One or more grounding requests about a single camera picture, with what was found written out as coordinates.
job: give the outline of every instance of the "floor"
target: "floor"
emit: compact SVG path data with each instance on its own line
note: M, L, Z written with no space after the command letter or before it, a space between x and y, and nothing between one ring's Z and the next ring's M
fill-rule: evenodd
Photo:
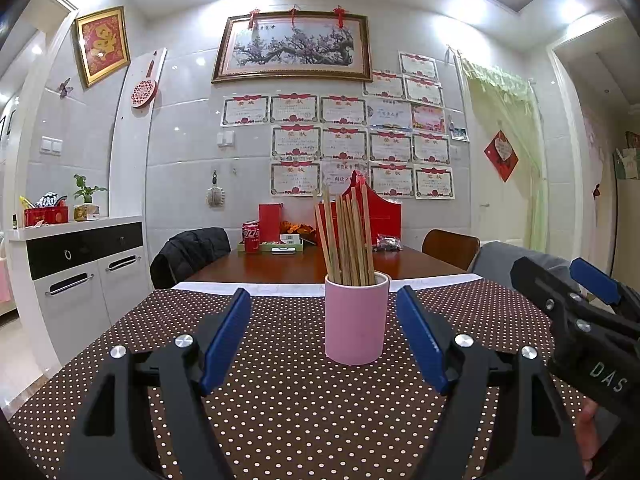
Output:
M0 403L9 417L46 380L36 364L17 311L0 316Z

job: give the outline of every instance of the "wooden chair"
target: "wooden chair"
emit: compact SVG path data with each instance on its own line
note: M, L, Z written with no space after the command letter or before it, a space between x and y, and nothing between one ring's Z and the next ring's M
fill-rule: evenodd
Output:
M422 242L424 254L463 270L469 268L479 248L478 238L440 229L429 231Z

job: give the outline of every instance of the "pink cup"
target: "pink cup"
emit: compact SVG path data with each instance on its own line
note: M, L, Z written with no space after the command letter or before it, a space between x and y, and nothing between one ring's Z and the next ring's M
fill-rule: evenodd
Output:
M337 285L324 277L324 353L343 365L365 365L382 355L389 277L376 284Z

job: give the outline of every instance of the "chair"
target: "chair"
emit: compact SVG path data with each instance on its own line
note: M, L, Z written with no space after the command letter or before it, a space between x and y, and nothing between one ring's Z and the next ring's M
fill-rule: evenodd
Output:
M480 240L473 236L432 229L424 237L422 252L447 262L459 269L467 270L476 256Z
M523 256L548 270L576 292L580 292L580 286L571 279L568 261L551 254L539 253L502 242L489 242L483 245L470 272L515 290L511 284L511 267Z
M230 252L229 238L220 227L181 232L169 238L152 261L151 281L155 288L172 288Z

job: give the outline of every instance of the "blue gripper pad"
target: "blue gripper pad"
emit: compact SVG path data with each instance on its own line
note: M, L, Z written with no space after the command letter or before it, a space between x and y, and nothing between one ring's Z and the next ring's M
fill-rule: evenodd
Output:
M236 356L250 317L251 296L244 288L238 288L231 299L225 319L204 353L204 365L200 378L203 396L209 395L225 381L226 373Z
M582 258L576 258L569 267L571 277L608 305L620 303L618 282Z
M451 382L445 374L444 353L424 319L420 301L408 285L398 290L396 315L424 381L439 393L446 395L449 393Z

